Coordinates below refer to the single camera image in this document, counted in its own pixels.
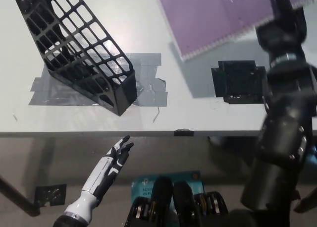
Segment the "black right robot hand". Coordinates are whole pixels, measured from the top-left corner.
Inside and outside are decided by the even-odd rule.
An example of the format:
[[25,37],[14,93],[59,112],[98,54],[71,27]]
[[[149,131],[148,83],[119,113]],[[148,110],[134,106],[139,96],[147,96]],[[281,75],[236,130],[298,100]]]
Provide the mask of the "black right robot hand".
[[307,36],[304,9],[290,0],[270,0],[274,19],[256,29],[258,43],[271,64],[283,60],[305,60],[302,43]]

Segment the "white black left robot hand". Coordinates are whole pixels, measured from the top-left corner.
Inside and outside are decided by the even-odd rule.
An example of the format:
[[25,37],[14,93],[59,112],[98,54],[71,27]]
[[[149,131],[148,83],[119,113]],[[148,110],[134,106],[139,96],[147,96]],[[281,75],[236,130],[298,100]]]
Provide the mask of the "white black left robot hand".
[[93,195],[97,203],[102,201],[105,193],[111,187],[123,165],[129,157],[129,151],[133,143],[127,143],[130,136],[127,135],[115,143],[109,151],[101,157],[95,168],[89,175],[82,190]]

